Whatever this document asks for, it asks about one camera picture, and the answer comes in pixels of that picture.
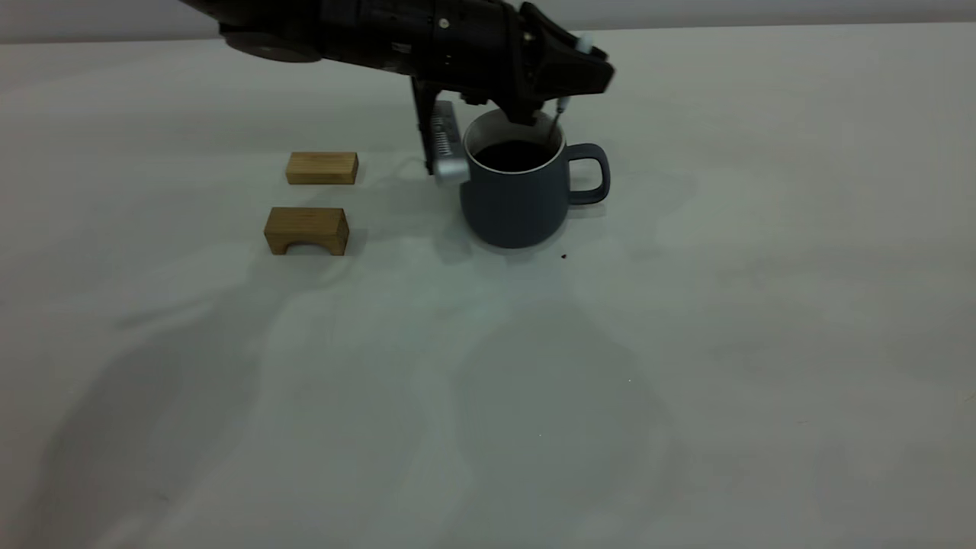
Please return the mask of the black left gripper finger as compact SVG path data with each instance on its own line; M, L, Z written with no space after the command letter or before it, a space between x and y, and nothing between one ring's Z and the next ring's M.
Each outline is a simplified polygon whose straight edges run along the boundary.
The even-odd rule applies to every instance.
M543 60L546 98L598 95L615 75L606 52L549 52Z
M608 55L595 45L590 34L572 34L549 18L535 3L522 3L522 45L532 55L559 48L585 53L589 58L606 62Z

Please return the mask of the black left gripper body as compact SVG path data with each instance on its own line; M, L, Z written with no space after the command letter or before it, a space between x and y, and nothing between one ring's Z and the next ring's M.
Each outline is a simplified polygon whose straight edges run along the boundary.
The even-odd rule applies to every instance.
M537 69L528 50L541 44L547 18L530 2L433 3L433 94L457 92L468 104L495 103L508 118L532 125L544 98L531 90Z

